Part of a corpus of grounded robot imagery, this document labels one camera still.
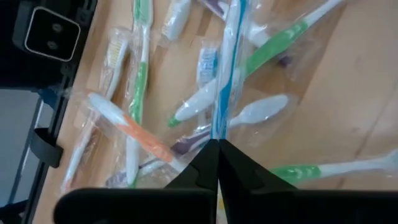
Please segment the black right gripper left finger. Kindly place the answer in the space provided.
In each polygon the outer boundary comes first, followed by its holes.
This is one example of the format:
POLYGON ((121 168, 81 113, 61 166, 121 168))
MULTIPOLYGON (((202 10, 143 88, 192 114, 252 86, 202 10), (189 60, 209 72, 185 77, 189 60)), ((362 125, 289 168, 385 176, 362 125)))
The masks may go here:
POLYGON ((214 223, 219 142, 211 139, 171 183, 162 189, 86 188, 64 195, 53 222, 214 223))

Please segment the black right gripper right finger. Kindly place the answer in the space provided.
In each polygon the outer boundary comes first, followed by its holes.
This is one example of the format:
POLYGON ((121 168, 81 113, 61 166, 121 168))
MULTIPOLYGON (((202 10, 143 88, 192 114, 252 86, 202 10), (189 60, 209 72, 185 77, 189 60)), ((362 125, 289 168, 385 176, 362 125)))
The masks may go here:
POLYGON ((220 140, 218 177, 228 223, 397 224, 397 192, 300 190, 220 140))

